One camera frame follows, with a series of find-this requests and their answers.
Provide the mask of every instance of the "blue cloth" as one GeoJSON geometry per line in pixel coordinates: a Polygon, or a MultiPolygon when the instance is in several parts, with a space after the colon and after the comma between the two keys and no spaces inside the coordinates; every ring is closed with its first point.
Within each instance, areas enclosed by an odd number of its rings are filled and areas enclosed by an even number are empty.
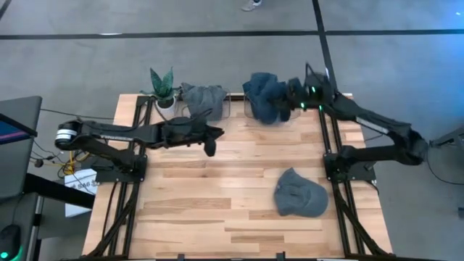
{"type": "Polygon", "coordinates": [[[286,83],[278,82],[277,76],[268,72],[256,72],[243,84],[245,95],[250,100],[253,117],[263,124],[273,124],[277,119],[288,121],[289,108],[279,108],[274,101],[286,96],[286,83]]]}

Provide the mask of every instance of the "white paper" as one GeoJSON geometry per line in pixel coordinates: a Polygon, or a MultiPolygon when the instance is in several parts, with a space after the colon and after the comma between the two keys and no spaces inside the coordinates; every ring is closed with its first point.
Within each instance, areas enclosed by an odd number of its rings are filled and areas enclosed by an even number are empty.
{"type": "MultiPolygon", "coordinates": [[[[65,185],[69,188],[74,188],[87,194],[96,194],[98,186],[95,182],[96,172],[92,169],[79,170],[74,175],[65,176],[65,185]]],[[[65,216],[66,218],[75,217],[76,215],[83,214],[91,211],[85,207],[79,207],[73,204],[65,204],[65,216]]]]}

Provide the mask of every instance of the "computer screen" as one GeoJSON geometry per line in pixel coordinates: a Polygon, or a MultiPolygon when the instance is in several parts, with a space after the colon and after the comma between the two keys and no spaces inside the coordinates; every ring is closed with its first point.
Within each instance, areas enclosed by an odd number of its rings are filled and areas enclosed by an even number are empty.
{"type": "Polygon", "coordinates": [[[32,136],[37,136],[34,130],[21,123],[0,114],[0,144],[21,141],[32,136]]]}

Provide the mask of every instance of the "wooden table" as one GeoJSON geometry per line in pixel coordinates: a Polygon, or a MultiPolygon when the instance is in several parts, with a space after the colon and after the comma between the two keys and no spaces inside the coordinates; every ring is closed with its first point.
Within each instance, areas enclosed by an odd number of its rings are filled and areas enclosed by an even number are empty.
{"type": "MultiPolygon", "coordinates": [[[[136,97],[120,96],[115,124],[132,124],[136,97]]],[[[151,122],[159,121],[153,110],[151,122]]],[[[331,130],[330,120],[327,123],[331,130]]],[[[217,141],[214,157],[207,157],[202,146],[147,152],[149,168],[138,198],[130,258],[174,258],[178,253],[195,258],[275,257],[282,251],[287,257],[343,257],[331,185],[322,162],[318,112],[301,112],[278,127],[262,126],[245,116],[243,102],[234,101],[231,116],[218,126],[225,134],[217,141]],[[330,202],[322,216],[281,217],[276,212],[273,191],[278,177],[290,167],[327,189],[330,202]]],[[[358,124],[340,122],[339,127],[343,144],[364,147],[358,124]]],[[[390,252],[377,192],[364,181],[354,181],[352,187],[360,222],[390,252]]],[[[112,184],[104,184],[98,189],[84,254],[101,239],[111,188],[112,184]]],[[[351,249],[356,252],[352,226],[347,223],[351,249]]],[[[117,253],[121,253],[124,231],[123,226],[117,253]]]]}

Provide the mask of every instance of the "white sneaker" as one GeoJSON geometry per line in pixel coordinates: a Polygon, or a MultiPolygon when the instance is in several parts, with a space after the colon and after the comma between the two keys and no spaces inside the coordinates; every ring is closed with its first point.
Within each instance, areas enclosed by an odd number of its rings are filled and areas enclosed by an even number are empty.
{"type": "Polygon", "coordinates": [[[261,5],[261,2],[262,1],[256,3],[253,0],[248,0],[248,2],[241,7],[241,9],[245,12],[253,11],[256,7],[261,5]]]}

